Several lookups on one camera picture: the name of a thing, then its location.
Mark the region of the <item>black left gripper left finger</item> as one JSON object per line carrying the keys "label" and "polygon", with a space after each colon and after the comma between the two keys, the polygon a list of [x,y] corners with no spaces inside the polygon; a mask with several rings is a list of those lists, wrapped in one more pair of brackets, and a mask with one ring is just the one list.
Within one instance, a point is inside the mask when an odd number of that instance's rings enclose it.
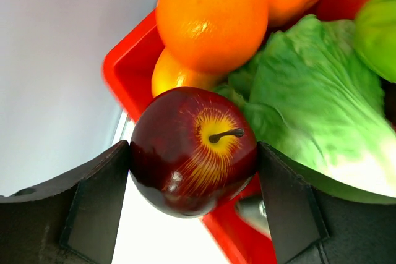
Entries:
{"label": "black left gripper left finger", "polygon": [[123,140],[57,177],[1,197],[1,263],[111,263],[129,171]]}

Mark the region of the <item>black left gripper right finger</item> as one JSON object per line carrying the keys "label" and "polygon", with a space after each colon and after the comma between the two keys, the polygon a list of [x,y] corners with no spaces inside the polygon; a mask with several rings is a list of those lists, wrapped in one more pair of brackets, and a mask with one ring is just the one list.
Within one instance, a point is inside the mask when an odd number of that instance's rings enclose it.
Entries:
{"label": "black left gripper right finger", "polygon": [[278,263],[395,263],[395,199],[343,184],[257,144]]}

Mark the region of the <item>green lettuce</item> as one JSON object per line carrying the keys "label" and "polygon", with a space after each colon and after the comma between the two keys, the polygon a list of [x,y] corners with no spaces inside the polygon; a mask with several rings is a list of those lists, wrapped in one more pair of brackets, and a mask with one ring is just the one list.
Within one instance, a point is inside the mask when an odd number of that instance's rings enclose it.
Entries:
{"label": "green lettuce", "polygon": [[395,131],[377,74],[353,49],[355,24],[314,15],[270,36],[215,91],[258,140],[336,181],[395,196]]}

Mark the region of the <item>dark red apple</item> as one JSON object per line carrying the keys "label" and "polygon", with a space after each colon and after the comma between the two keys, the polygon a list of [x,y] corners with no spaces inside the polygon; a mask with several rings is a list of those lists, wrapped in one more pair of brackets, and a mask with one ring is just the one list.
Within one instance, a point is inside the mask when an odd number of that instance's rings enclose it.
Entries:
{"label": "dark red apple", "polygon": [[178,218],[211,212],[256,173],[257,140],[224,96],[178,87],[157,96],[137,121],[130,172],[156,209]]}

